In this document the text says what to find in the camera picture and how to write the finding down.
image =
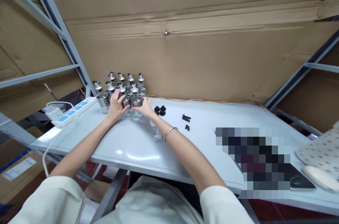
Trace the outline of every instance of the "woman's left hand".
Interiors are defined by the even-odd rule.
[[[125,95],[119,98],[120,89],[115,90],[113,95],[111,96],[111,106],[109,108],[108,114],[105,120],[112,126],[117,120],[119,120],[122,115],[126,112],[127,109],[130,108],[130,105],[123,106],[121,105],[121,101],[124,99]]]

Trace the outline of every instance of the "computer mouse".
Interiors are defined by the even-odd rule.
[[[313,166],[305,166],[301,170],[312,182],[320,187],[329,191],[339,192],[339,182],[326,171]]]

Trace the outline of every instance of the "white shirt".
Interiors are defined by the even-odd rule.
[[[76,181],[52,176],[26,200],[10,224],[78,223],[85,195]],[[117,203],[115,210],[96,224],[116,223],[253,223],[246,210],[227,188],[211,186],[200,195],[204,220],[175,187],[142,176]]]

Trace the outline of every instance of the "white table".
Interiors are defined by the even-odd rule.
[[[290,127],[266,109],[249,104],[220,104],[198,101],[170,101],[152,98],[152,106],[166,106],[163,119],[178,127],[189,140],[212,163],[227,186],[236,194],[243,187],[243,175],[234,161],[216,145],[215,128],[280,128],[291,135],[291,163],[298,170],[303,167],[294,150],[307,144],[309,139]],[[182,115],[190,116],[190,131],[185,130],[186,121]],[[96,102],[76,121],[64,130],[54,127],[33,144],[33,148],[45,150],[54,137],[61,132],[51,153],[66,155],[86,137],[103,119]],[[279,153],[285,151],[279,145]],[[91,159],[92,162],[145,173],[157,177],[192,183],[191,178],[173,151],[165,142],[156,142],[154,129],[146,117],[123,118],[103,137]],[[327,192],[317,186],[314,191],[291,191],[290,199],[270,200],[304,209],[339,216],[339,195]]]

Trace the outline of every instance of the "polka dot bag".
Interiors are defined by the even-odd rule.
[[[295,153],[306,165],[320,168],[339,180],[339,122]]]

